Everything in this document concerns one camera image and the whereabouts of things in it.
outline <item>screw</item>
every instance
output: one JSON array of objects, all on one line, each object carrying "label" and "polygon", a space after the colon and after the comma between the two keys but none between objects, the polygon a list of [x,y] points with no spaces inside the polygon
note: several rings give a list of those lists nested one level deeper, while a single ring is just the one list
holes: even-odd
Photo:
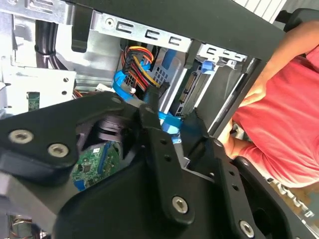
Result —
[{"label": "screw", "polygon": [[108,18],[105,20],[105,24],[107,28],[113,28],[115,25],[115,22],[112,18]]},{"label": "screw", "polygon": [[48,152],[53,157],[63,158],[69,153],[69,149],[64,144],[54,143],[48,147]]},{"label": "screw", "polygon": [[241,159],[242,163],[245,164],[246,166],[249,166],[249,163],[246,159],[242,158]]},{"label": "screw", "polygon": [[182,213],[182,214],[187,213],[188,205],[187,205],[186,201],[183,198],[181,198],[179,196],[175,196],[175,197],[173,197],[172,203],[173,203],[173,207],[179,213]]},{"label": "screw", "polygon": [[33,140],[33,133],[25,129],[17,129],[9,134],[9,140],[12,143],[25,144]]},{"label": "screw", "polygon": [[116,97],[112,97],[111,100],[118,104],[122,103],[122,101]]},{"label": "screw", "polygon": [[248,224],[246,221],[240,221],[239,222],[240,229],[243,231],[243,233],[249,237],[253,238],[255,236],[253,228]]},{"label": "screw", "polygon": [[148,112],[154,113],[154,111],[150,107],[146,107],[145,110],[147,110]]}]

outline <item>circuit board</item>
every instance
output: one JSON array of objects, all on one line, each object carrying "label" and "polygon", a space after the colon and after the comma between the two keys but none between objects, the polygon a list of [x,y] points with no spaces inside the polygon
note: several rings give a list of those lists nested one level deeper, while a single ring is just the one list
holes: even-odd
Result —
[{"label": "circuit board", "polygon": [[83,191],[111,176],[121,169],[120,158],[121,147],[116,142],[85,151],[71,173],[74,185]]},{"label": "circuit board", "polygon": [[40,108],[40,93],[27,92],[28,111],[37,110]]}]

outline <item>black cable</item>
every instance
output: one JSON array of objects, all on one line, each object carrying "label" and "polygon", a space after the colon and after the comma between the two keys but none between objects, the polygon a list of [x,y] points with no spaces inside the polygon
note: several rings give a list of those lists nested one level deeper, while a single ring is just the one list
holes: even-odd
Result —
[{"label": "black cable", "polygon": [[38,68],[48,68],[49,55],[49,23],[45,21],[35,21],[35,52],[36,52],[36,65]]},{"label": "black cable", "polygon": [[[55,44],[56,44],[56,36],[58,33],[58,24],[51,23],[50,29],[50,50],[55,52]],[[67,70],[67,68],[62,64],[62,62],[56,57],[54,54],[52,57],[49,58],[50,64],[53,69],[58,70]]]},{"label": "black cable", "polygon": [[48,68],[48,61],[53,69],[67,70],[55,55],[58,24],[41,20],[35,21],[36,64],[39,68]]}]

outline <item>pink shirt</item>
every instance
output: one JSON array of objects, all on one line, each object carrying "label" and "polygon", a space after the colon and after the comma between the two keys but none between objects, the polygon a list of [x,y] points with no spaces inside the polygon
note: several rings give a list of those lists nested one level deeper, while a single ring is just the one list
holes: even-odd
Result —
[{"label": "pink shirt", "polygon": [[246,157],[287,187],[319,181],[319,46],[267,82],[266,96],[234,115],[255,145]]}]

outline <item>person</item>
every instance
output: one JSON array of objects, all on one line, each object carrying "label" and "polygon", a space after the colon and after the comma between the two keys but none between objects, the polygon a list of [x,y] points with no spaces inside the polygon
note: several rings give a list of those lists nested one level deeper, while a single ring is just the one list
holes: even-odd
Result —
[{"label": "person", "polygon": [[287,187],[319,181],[319,21],[286,33],[233,120],[253,143],[231,137],[230,122],[218,138],[230,158]]}]

